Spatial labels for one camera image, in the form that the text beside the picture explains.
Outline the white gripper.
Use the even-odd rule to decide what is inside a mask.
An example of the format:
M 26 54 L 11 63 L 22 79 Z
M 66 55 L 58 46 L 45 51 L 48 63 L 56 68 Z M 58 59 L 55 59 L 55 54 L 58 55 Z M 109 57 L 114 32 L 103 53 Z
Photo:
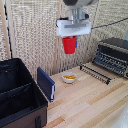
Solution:
M 82 20 L 75 24 L 71 20 L 58 20 L 56 25 L 56 34 L 59 37 L 86 35 L 91 32 L 91 22 L 89 20 Z M 78 37 L 76 37 L 75 48 L 77 48 L 77 42 Z

